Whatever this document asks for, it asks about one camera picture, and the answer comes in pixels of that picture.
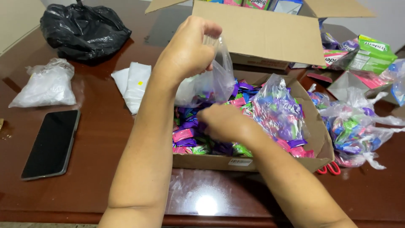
red scissors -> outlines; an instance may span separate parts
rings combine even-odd
[[[331,172],[333,175],[339,175],[340,174],[340,168],[336,164],[336,162],[331,162],[330,164],[327,164],[326,166],[318,169],[319,174],[326,174],[327,172]]]

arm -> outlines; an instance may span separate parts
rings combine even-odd
[[[213,47],[203,35],[217,37],[213,22],[189,17],[160,55],[119,161],[108,207],[99,228],[160,228],[166,208],[173,162],[173,107],[186,78],[212,70]]]
[[[252,151],[256,167],[295,227],[356,228],[318,179],[237,108],[212,105],[197,117],[213,138],[240,142]]]

black phone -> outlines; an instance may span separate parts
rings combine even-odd
[[[24,181],[66,173],[73,140],[80,119],[79,110],[45,115],[21,179]]]

hand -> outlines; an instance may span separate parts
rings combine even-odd
[[[247,144],[252,137],[255,138],[260,134],[267,137],[259,124],[243,115],[233,105],[213,104],[211,107],[199,111],[197,119],[208,125],[206,134],[222,142]]]
[[[212,71],[214,47],[203,45],[203,37],[218,38],[221,33],[222,28],[214,22],[189,16],[163,50],[153,72],[180,84],[187,77]]]

wooden table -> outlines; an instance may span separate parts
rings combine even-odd
[[[123,49],[96,67],[72,62],[72,80],[78,103],[73,106],[8,108],[29,78],[26,66],[44,65],[56,51],[35,30],[0,57],[0,221],[96,224],[107,206],[109,187],[134,121],[110,74],[130,62],[154,65],[177,26],[191,7],[173,6],[144,15],[148,2],[87,0],[90,6],[114,9],[133,33]],[[277,72],[265,68],[235,69]],[[304,70],[289,71],[301,78]],[[309,88],[308,77],[301,84]],[[377,113],[393,107],[379,103]],[[42,119],[48,112],[80,109],[81,119],[68,171],[63,176],[23,182],[20,175]],[[339,176],[317,175],[333,198],[360,227],[403,227],[405,172],[404,133],[395,134],[378,153],[386,170],[368,164],[343,169]],[[207,210],[196,209],[199,200]],[[275,227],[286,222],[267,187],[255,173],[173,169],[165,226]]]

